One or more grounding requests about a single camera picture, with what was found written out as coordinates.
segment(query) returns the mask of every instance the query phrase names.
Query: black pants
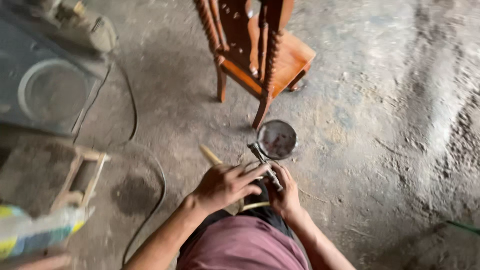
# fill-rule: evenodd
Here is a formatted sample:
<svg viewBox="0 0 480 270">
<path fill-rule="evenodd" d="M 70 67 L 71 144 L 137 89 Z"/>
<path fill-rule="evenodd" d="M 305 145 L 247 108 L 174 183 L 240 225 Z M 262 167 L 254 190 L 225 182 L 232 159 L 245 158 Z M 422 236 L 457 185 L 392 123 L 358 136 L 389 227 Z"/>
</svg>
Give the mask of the black pants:
<svg viewBox="0 0 480 270">
<path fill-rule="evenodd" d="M 251 184 L 255 184 L 259 186 L 262 189 L 262 193 L 260 195 L 248 195 L 245 197 L 245 205 L 247 204 L 252 204 L 252 203 L 257 203 L 257 202 L 265 202 L 268 201 L 268 191 L 265 187 L 265 185 L 262 183 L 262 181 L 255 180 Z M 194 240 L 196 240 L 198 237 L 202 235 L 202 233 L 205 231 L 205 229 L 212 225 L 213 223 L 227 217 L 231 217 L 230 213 L 228 213 L 225 210 L 219 210 L 213 214 L 210 214 L 203 222 L 200 224 L 195 231 L 188 237 L 188 239 L 183 243 L 183 245 L 180 248 L 180 256 L 182 256 L 182 253 L 185 251 L 185 249 L 188 247 L 190 243 L 192 243 Z M 293 238 L 292 231 L 291 229 L 285 224 L 285 221 L 277 215 L 270 206 L 264 206 L 264 207 L 257 207 L 254 209 L 249 209 L 246 211 L 243 211 L 241 213 L 238 213 L 237 216 L 251 216 L 251 217 L 256 217 L 259 218 L 268 224 L 270 224 L 272 227 L 277 228 L 279 231 L 281 231 L 284 235 Z"/>
</svg>

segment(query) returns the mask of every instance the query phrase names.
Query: person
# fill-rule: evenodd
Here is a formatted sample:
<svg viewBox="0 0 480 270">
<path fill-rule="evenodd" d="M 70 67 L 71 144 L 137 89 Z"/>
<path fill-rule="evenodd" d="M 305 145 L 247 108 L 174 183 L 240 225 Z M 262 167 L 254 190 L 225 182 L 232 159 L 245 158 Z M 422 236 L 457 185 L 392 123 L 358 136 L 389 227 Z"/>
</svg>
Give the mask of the person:
<svg viewBox="0 0 480 270">
<path fill-rule="evenodd" d="M 137 250 L 126 270 L 167 269 L 178 250 L 179 270 L 306 270 L 308 263 L 291 230 L 305 247 L 314 270 L 351 270 L 350 262 L 302 208 L 297 184 L 286 167 L 271 164 L 284 189 L 255 180 L 269 164 L 212 167 L 198 187 Z M 270 206 L 231 216 L 224 207 L 245 198 Z"/>
</svg>

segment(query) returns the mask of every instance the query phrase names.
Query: hand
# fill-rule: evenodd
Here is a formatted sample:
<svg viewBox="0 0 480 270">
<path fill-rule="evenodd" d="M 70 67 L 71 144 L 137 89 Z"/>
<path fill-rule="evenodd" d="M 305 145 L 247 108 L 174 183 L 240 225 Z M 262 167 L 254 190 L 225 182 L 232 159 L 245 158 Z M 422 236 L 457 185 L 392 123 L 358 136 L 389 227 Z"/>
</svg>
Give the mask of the hand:
<svg viewBox="0 0 480 270">
<path fill-rule="evenodd" d="M 250 184 L 256 177 L 262 176 L 269 165 L 265 164 L 249 172 L 245 166 L 220 164 L 210 168 L 198 187 L 192 192 L 194 201 L 206 214 L 220 210 L 237 200 L 250 195 L 259 195 L 261 188 Z"/>
<path fill-rule="evenodd" d="M 283 186 L 283 190 L 277 192 L 270 182 L 265 183 L 268 189 L 270 206 L 283 220 L 289 222 L 292 219 L 298 218 L 303 213 L 303 208 L 300 206 L 297 183 L 293 180 L 285 166 L 280 166 L 276 163 L 272 163 L 271 165 L 272 170 L 276 172 L 278 181 Z"/>
</svg>

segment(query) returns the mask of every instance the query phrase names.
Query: concrete floor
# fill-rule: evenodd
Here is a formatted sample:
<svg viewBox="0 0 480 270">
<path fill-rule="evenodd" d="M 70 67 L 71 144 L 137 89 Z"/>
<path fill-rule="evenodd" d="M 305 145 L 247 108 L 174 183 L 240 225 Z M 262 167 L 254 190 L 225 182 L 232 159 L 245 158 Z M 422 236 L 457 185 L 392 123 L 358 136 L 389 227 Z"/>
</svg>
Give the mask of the concrete floor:
<svg viewBox="0 0 480 270">
<path fill-rule="evenodd" d="M 138 246 L 208 169 L 253 160 L 246 144 L 258 101 L 216 73 L 192 1 L 105 0 L 89 8 L 120 35 L 118 59 L 137 100 L 135 141 L 160 160 L 167 197 Z M 480 7 L 470 0 L 304 0 L 287 29 L 317 57 L 309 86 L 282 93 L 266 120 L 292 123 L 300 143 L 281 163 L 302 205 L 358 269 L 478 269 L 479 239 L 445 220 L 480 226 Z M 114 68 L 78 143 L 112 154 L 69 243 L 74 269 L 119 269 L 128 240 L 160 194 L 153 160 L 125 141 L 132 107 Z"/>
</svg>

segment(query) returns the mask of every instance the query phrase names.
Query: chair backrest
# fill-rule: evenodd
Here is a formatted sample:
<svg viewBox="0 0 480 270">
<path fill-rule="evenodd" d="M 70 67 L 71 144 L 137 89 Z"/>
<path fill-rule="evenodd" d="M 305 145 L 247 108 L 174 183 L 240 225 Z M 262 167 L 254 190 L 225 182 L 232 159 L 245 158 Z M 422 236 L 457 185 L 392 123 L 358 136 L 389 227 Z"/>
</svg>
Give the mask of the chair backrest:
<svg viewBox="0 0 480 270">
<path fill-rule="evenodd" d="M 271 92 L 278 44 L 293 1 L 261 0 L 260 13 L 253 15 L 251 0 L 195 0 L 216 61 L 225 57 L 260 80 L 264 95 Z"/>
</svg>

